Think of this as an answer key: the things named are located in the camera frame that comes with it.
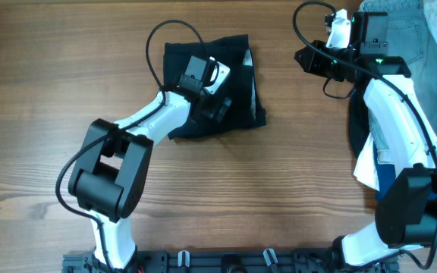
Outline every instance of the wood grain surface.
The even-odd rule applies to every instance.
[[[335,1],[350,11],[359,4]],[[304,47],[291,26],[298,5],[0,5],[0,271],[57,272],[63,254],[93,248],[89,221],[58,204],[55,179],[90,122],[127,117],[154,98],[144,46],[150,30],[172,18],[193,24],[206,41],[249,34],[268,125],[162,141],[131,216],[139,249],[324,247],[370,223],[375,193],[352,177],[348,101],[324,96],[324,80],[293,59]],[[306,38],[327,39],[325,12],[308,7],[300,15]],[[150,50],[157,72],[165,42],[195,39],[179,25],[157,32]],[[420,271],[408,258],[401,268]]]

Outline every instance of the denim jeans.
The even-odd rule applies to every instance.
[[[388,55],[401,56],[412,73],[414,91],[437,136],[437,45],[427,26],[423,0],[365,0],[360,11],[388,13]],[[391,153],[380,125],[369,111],[370,132],[379,164],[391,164]]]

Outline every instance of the black cable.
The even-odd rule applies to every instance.
[[[332,79],[331,78],[326,79],[325,83],[323,84],[323,94],[325,94],[325,96],[327,96],[327,97],[330,97],[330,98],[333,98],[333,99],[348,99],[348,98],[350,98],[355,93],[355,91],[357,91],[357,88],[354,86],[354,87],[352,87],[352,89],[350,90],[350,92],[346,96],[340,97],[340,96],[330,95],[325,90],[326,86],[328,85],[330,80],[332,80]]]
[[[435,165],[435,174],[437,177],[437,156],[435,153],[435,149],[436,147],[432,144],[431,139],[429,138],[429,134],[428,131],[426,129],[426,126],[423,122],[423,119],[421,118],[419,112],[416,110],[416,108],[414,107],[413,103],[409,100],[409,97],[407,95],[405,95],[400,89],[398,89],[393,83],[391,83],[390,81],[386,80],[384,77],[382,77],[381,75],[378,75],[376,73],[373,73],[372,71],[367,70],[366,68],[363,68],[361,66],[355,65],[355,64],[351,64],[348,63],[346,61],[343,61],[341,59],[337,59],[336,57],[325,53],[317,48],[315,48],[313,45],[311,45],[304,37],[303,35],[301,35],[300,30],[297,27],[296,24],[296,20],[297,20],[297,14],[298,12],[301,10],[301,8],[307,6],[307,5],[321,5],[323,7],[327,7],[330,10],[332,10],[334,17],[336,17],[336,10],[333,6],[331,6],[330,4],[326,4],[324,2],[319,2],[319,1],[309,1],[309,2],[304,2],[303,4],[301,4],[299,7],[297,7],[296,11],[294,11],[293,14],[293,28],[294,28],[294,32],[296,33],[296,35],[298,36],[298,38],[300,38],[300,40],[302,42],[304,42],[305,45],[307,45],[309,48],[311,48],[314,52],[323,55],[324,57],[330,58],[332,60],[336,60],[339,64],[343,64],[344,66],[347,67],[351,67],[357,71],[361,71],[364,72],[365,74],[370,75],[371,77],[373,77],[376,80],[381,80],[383,83],[385,83],[387,86],[391,87],[401,98],[402,101],[405,102],[407,104],[407,106],[409,106],[410,110],[413,112],[414,117],[416,118],[421,131],[423,132],[424,138],[426,139],[426,144],[428,146],[428,151],[429,154],[432,157],[432,160],[434,162]],[[416,263],[416,265],[421,268],[422,270],[427,270],[431,267],[432,265],[432,261],[434,259],[434,256],[436,254],[436,250],[437,250],[437,222],[436,222],[436,229],[435,229],[435,236],[432,239],[432,243],[431,243],[431,249],[429,250],[429,255],[428,258],[426,260],[426,264],[422,265],[419,262],[419,259],[417,259],[411,252],[407,251],[407,250],[399,250],[398,255],[400,254],[407,254],[409,257],[411,257],[413,259],[413,261]]]
[[[146,114],[144,117],[140,118],[139,120],[133,122],[132,124],[127,125],[126,127],[122,127],[118,130],[114,130],[112,132],[107,133],[105,136],[101,136],[100,138],[92,141],[91,143],[87,144],[86,146],[84,146],[83,148],[81,148],[74,156],[72,156],[72,158],[70,158],[70,160],[67,162],[67,164],[65,164],[65,166],[62,168],[62,170],[60,171],[60,174],[57,177],[57,181],[55,183],[55,195],[57,196],[57,200],[58,202],[64,207],[66,208],[69,212],[72,212],[76,215],[80,215],[82,217],[85,218],[89,218],[92,221],[95,221],[97,223],[97,228],[99,229],[99,236],[100,236],[100,242],[101,242],[101,248],[102,248],[102,254],[104,255],[104,260],[105,263],[107,265],[107,269],[109,270],[110,273],[114,273],[115,270],[113,269],[109,257],[108,257],[108,251],[107,251],[107,247],[105,245],[105,238],[104,238],[104,231],[102,230],[102,225],[103,223],[95,216],[87,214],[85,212],[81,212],[79,210],[76,210],[72,207],[70,207],[65,200],[61,197],[61,182],[64,179],[65,174],[67,173],[68,169],[70,168],[70,166],[72,166],[73,163],[76,162],[76,160],[79,159],[79,157],[81,157],[85,152],[89,151],[90,149],[92,149],[94,146],[96,146],[97,144],[101,143],[102,141],[106,141],[112,137],[117,137],[121,134],[123,134],[126,130],[131,129],[132,127],[136,127],[137,125],[139,125],[141,122],[145,121],[146,119],[152,117],[154,114],[156,114],[163,106],[165,106],[166,103],[166,94],[165,94],[165,89],[167,86],[163,86],[158,77],[156,76],[156,73],[154,71],[154,69],[152,69],[152,65],[151,65],[151,61],[149,60],[149,42],[151,41],[152,35],[155,33],[155,31],[157,31],[158,28],[160,28],[163,25],[166,24],[170,24],[170,23],[179,23],[179,24],[183,24],[189,28],[192,29],[192,31],[195,32],[196,36],[198,37],[199,41],[200,41],[200,45],[202,46],[203,49],[203,53],[205,54],[205,56],[207,56],[206,54],[206,50],[205,50],[205,45],[204,42],[202,40],[202,37],[200,36],[200,34],[198,34],[198,32],[196,31],[196,29],[190,25],[187,22],[184,22],[182,20],[167,20],[164,21],[162,23],[160,23],[159,25],[157,25],[149,34],[148,36],[148,40],[146,41],[146,61],[148,63],[148,67],[149,70],[151,71],[152,76],[155,78],[156,83],[158,84],[159,90],[162,93],[162,101],[160,102],[159,106],[156,107],[154,110],[152,110],[150,113]]]
[[[148,40],[146,41],[146,61],[148,62],[149,71],[151,71],[152,77],[155,78],[155,81],[158,84],[160,89],[163,87],[163,85],[159,81],[158,76],[156,76],[155,70],[152,69],[151,61],[149,59],[149,42],[151,42],[151,37],[158,30],[158,28],[160,28],[166,24],[170,24],[170,23],[183,24],[183,25],[189,27],[190,29],[192,29],[192,31],[195,32],[196,37],[200,41],[200,45],[202,46],[203,54],[205,56],[208,56],[206,53],[206,49],[205,49],[205,43],[203,42],[202,37],[200,36],[198,31],[196,31],[196,29],[192,25],[190,25],[189,23],[182,21],[182,20],[166,20],[166,21],[158,24],[154,29],[152,29],[151,33],[148,36]]]

